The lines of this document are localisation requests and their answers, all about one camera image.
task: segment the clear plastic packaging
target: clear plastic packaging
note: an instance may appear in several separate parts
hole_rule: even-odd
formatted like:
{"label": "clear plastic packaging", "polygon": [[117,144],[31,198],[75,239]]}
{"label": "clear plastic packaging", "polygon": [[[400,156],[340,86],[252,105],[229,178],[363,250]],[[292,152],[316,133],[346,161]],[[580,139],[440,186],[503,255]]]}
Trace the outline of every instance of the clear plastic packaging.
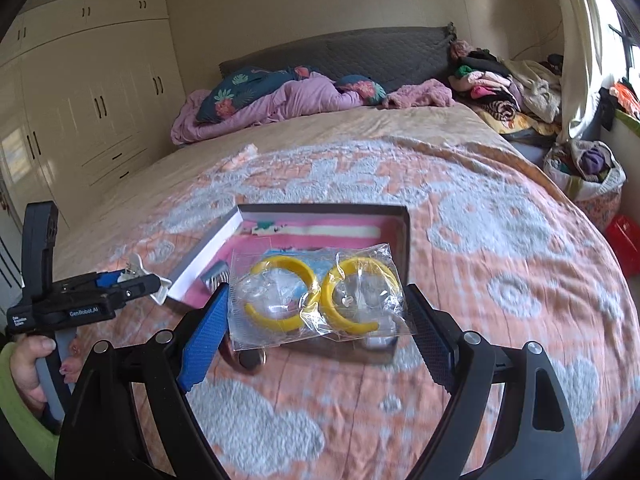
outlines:
{"label": "clear plastic packaging", "polygon": [[414,332],[388,244],[234,254],[230,291],[235,350],[318,335],[376,342]]}

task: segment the red container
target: red container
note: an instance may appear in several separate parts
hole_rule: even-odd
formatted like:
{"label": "red container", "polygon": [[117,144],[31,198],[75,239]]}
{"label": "red container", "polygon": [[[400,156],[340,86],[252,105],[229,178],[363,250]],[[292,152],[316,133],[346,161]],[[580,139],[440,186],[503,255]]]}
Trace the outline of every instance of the red container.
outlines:
{"label": "red container", "polygon": [[620,268],[626,278],[640,274],[640,227],[631,218],[616,215],[605,238],[618,257]]}

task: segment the white curtain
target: white curtain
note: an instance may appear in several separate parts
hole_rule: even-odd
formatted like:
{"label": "white curtain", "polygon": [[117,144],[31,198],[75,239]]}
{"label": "white curtain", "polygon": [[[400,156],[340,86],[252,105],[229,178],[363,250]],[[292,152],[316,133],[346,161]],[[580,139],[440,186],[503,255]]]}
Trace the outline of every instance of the white curtain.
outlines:
{"label": "white curtain", "polygon": [[593,121],[602,86],[626,73],[620,30],[610,0],[560,0],[564,24],[562,134],[558,141],[580,137]]}

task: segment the hand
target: hand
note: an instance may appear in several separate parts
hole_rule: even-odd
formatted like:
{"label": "hand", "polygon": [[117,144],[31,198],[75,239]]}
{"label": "hand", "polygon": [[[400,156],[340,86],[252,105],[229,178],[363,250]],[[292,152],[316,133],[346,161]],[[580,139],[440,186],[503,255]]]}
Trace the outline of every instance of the hand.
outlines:
{"label": "hand", "polygon": [[[42,335],[27,336],[20,339],[14,353],[9,360],[11,377],[14,379],[18,393],[22,397],[31,413],[40,416],[47,402],[38,373],[36,372],[36,359],[46,357],[56,348],[53,339]],[[82,369],[82,360],[78,357],[79,349],[76,339],[69,345],[72,356],[62,362],[60,373],[65,377],[65,383],[75,383]]]}

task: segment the wall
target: wall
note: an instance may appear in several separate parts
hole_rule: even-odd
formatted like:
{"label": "wall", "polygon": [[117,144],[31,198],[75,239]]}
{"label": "wall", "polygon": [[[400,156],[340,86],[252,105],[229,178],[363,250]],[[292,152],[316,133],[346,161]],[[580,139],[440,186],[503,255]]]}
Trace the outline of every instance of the wall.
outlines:
{"label": "wall", "polygon": [[[167,0],[167,6],[186,92],[215,85],[225,59],[328,32],[454,22],[460,38],[511,57],[561,19],[558,0]],[[551,46],[526,57],[546,56]]]}
{"label": "wall", "polygon": [[620,212],[640,224],[640,136],[616,118],[610,132],[602,129],[601,140],[607,143],[625,170],[626,183],[622,188]]}

